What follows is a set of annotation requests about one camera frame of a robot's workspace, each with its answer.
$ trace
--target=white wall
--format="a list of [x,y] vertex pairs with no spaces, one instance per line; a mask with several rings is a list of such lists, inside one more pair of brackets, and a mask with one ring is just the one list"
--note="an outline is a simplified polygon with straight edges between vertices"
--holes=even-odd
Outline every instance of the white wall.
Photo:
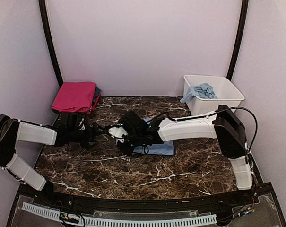
[[103,96],[181,95],[185,74],[226,76],[241,0],[48,0],[64,81]]
[[[259,121],[252,151],[286,218],[286,0],[250,1],[233,82]],[[251,139],[253,119],[238,114]]]
[[[0,114],[42,124],[58,90],[37,0],[0,0]],[[19,143],[17,152],[34,164],[40,146]],[[6,226],[18,183],[0,168],[0,227]]]

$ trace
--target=light blue towel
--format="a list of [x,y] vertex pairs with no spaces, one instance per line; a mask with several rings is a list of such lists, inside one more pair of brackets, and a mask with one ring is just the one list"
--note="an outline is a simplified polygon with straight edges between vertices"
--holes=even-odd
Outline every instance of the light blue towel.
[[[174,155],[174,144],[173,141],[165,142],[163,144],[153,144],[152,146],[147,145],[148,148],[145,152],[149,155]],[[134,148],[134,153],[144,154],[144,147]]]
[[199,86],[190,86],[187,94],[180,100],[180,102],[185,103],[195,96],[200,98],[217,98],[213,91],[213,87],[207,83],[203,83]]

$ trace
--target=black cable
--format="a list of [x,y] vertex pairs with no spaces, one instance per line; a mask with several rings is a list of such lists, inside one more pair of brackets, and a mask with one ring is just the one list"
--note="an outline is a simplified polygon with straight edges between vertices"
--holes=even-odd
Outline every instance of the black cable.
[[229,217],[231,217],[231,216],[233,216],[233,215],[238,215],[237,213],[239,212],[239,211],[241,211],[241,209],[242,208],[244,208],[245,206],[247,206],[247,204],[245,204],[245,205],[242,205],[239,209],[237,209],[236,211],[234,211],[232,214],[230,214],[229,216],[227,216],[227,217],[225,217],[225,218],[223,218],[223,219],[220,219],[220,220],[217,220],[217,221],[219,221],[219,222],[221,222],[221,221],[223,221],[223,220],[226,220],[226,219],[228,219]]
[[86,226],[86,222],[85,222],[85,219],[84,219],[83,215],[82,215],[81,213],[79,213],[78,211],[76,211],[76,210],[74,210],[74,209],[72,209],[72,208],[69,208],[69,207],[52,205],[52,204],[50,204],[50,203],[48,203],[48,202],[42,200],[41,198],[39,198],[39,199],[40,199],[42,202],[48,204],[49,206],[51,206],[51,207],[53,207],[53,208],[59,208],[59,209],[60,209],[60,212],[62,212],[62,211],[61,211],[62,208],[72,211],[75,215],[77,215],[78,217],[81,217],[81,218],[82,218],[82,220],[83,220],[83,227]]
[[215,115],[215,114],[222,113],[222,112],[227,111],[227,110],[233,110],[233,109],[240,109],[240,110],[245,110],[245,111],[249,112],[249,113],[252,115],[252,117],[254,118],[254,121],[255,121],[255,132],[254,132],[253,138],[252,138],[252,140],[251,140],[251,143],[250,143],[250,146],[249,146],[247,155],[246,155],[246,163],[248,163],[247,157],[248,157],[248,154],[250,154],[250,152],[251,152],[251,147],[252,147],[252,145],[253,145],[253,143],[254,143],[254,141],[255,141],[256,134],[257,134],[257,130],[258,130],[258,122],[257,122],[256,116],[254,115],[254,113],[253,113],[251,110],[249,110],[249,109],[247,109],[247,108],[245,108],[245,107],[235,106],[235,107],[227,108],[227,109],[225,109],[225,110],[217,111],[217,112],[215,112],[215,113],[210,114],[210,116],[213,116],[213,115]]
[[233,52],[232,52],[232,57],[231,57],[228,73],[226,76],[226,78],[230,81],[231,81],[233,73],[234,73],[235,65],[236,65],[237,58],[238,58],[238,53],[239,53],[239,50],[241,47],[241,42],[242,42],[242,38],[243,38],[243,31],[244,31],[246,17],[247,17],[247,11],[248,11],[248,2],[249,2],[249,0],[242,0],[242,8],[241,8],[241,14],[239,17],[238,27],[237,27],[236,39],[235,39],[235,43],[234,43],[234,48],[233,48]]
[[233,220],[235,220],[235,219],[237,219],[237,218],[243,216],[243,214],[244,214],[244,215],[247,215],[247,214],[249,214],[249,212],[248,212],[249,208],[251,208],[251,207],[248,207],[247,209],[245,209],[245,210],[243,210],[243,211],[237,213],[236,216],[233,217],[231,220],[223,220],[223,221],[220,220],[219,222],[228,222],[228,223],[229,223],[229,222],[231,222],[231,221],[233,221]]
[[162,116],[162,115],[164,115],[164,114],[169,114],[169,112],[168,112],[168,111],[162,112],[162,113],[160,113],[159,115],[157,115],[157,116],[151,118],[150,120],[146,121],[146,123],[149,123],[149,122],[153,121],[154,119],[156,119],[156,118],[158,118],[158,117],[160,117],[160,116]]
[[54,70],[54,73],[56,75],[58,84],[61,87],[64,81],[63,81],[63,78],[61,75],[56,51],[55,51],[54,44],[52,41],[52,33],[50,31],[50,25],[49,25],[49,21],[48,21],[48,17],[47,17],[47,7],[46,7],[45,0],[39,0],[39,6],[40,6],[40,13],[41,13],[41,19],[42,19],[44,34],[45,34],[45,38],[46,38],[46,43],[47,43],[49,55],[50,55],[50,58],[52,61],[53,70]]
[[61,216],[63,216],[62,212],[60,212],[60,217],[59,217],[59,220],[61,221],[60,222],[61,225],[65,226],[65,227],[75,227],[75,225],[66,223],[64,218],[61,218]]
[[149,147],[147,145],[143,145],[143,147],[144,147],[144,149],[143,149],[144,154],[148,154],[149,153]]
[[250,198],[248,195],[244,194],[243,197],[242,197],[242,199],[241,199],[237,204],[231,204],[231,203],[228,203],[228,202],[225,202],[225,201],[219,201],[217,204],[224,203],[224,204],[226,204],[226,205],[228,205],[228,206],[230,206],[230,207],[237,207],[237,206],[239,206],[239,205],[242,203],[244,197]]

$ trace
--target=wire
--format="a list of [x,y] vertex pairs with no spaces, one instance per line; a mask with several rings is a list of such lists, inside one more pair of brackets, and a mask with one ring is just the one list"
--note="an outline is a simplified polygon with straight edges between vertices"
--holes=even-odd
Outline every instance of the wire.
[[251,209],[251,207],[248,207],[247,209],[245,209],[245,210],[243,210],[243,211],[241,211],[241,212],[238,212],[237,214],[236,214],[236,216],[235,217],[233,217],[231,220],[218,220],[219,222],[231,222],[231,221],[233,221],[233,220],[235,220],[235,219],[237,219],[237,218],[239,218],[239,217],[241,217],[241,216],[243,216],[243,215],[246,215],[246,214],[249,214],[249,210]]
[[48,203],[48,202],[42,200],[41,198],[39,198],[39,199],[40,199],[42,202],[48,204],[49,206],[51,206],[51,207],[53,207],[53,208],[59,208],[59,209],[60,209],[60,213],[62,213],[62,211],[61,211],[62,208],[66,209],[66,210],[72,211],[75,215],[77,215],[78,217],[81,217],[81,218],[82,218],[82,220],[83,220],[83,227],[86,226],[86,222],[85,222],[85,219],[84,219],[83,215],[82,215],[81,213],[79,213],[78,211],[72,209],[72,208],[64,207],[64,206],[63,206],[63,203],[62,203],[60,200],[59,200],[58,202],[61,204],[61,206],[57,206],[57,205],[52,205],[52,204],[50,204],[50,203]]
[[242,205],[239,209],[237,209],[236,211],[234,211],[232,214],[230,214],[229,216],[223,218],[223,219],[220,219],[220,220],[217,220],[217,221],[223,221],[223,220],[226,220],[228,219],[229,217],[233,216],[234,214],[238,213],[242,208],[244,208],[245,206],[247,206],[247,204],[245,205]]
[[243,201],[243,198],[241,199],[240,202],[238,202],[238,203],[236,203],[236,204],[234,204],[234,203],[228,203],[228,202],[225,202],[225,201],[219,201],[217,204],[223,203],[223,204],[226,204],[226,205],[228,205],[228,206],[230,206],[230,207],[237,207],[237,206],[239,206],[239,205],[242,203],[242,201]]
[[144,147],[144,149],[143,149],[144,154],[148,154],[149,153],[149,147],[147,145],[143,145],[143,147]]
[[156,118],[158,118],[158,117],[160,117],[160,116],[162,116],[162,115],[164,115],[164,114],[169,115],[169,112],[168,112],[168,111],[162,112],[162,113],[160,113],[159,115],[157,115],[157,116],[151,118],[150,120],[146,121],[146,123],[149,123],[149,122],[153,121],[154,119],[156,119]]

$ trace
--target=marble tabletop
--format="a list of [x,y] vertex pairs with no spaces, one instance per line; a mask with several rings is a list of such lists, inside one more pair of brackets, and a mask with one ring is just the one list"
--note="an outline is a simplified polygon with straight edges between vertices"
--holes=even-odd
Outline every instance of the marble tabletop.
[[[128,110],[141,118],[169,111],[190,115],[179,97],[105,97],[89,122],[113,125]],[[107,135],[85,150],[79,144],[45,146],[36,170],[52,181],[55,191],[107,199],[156,200],[213,195],[236,190],[235,176],[216,139],[175,140],[174,156],[123,155]]]

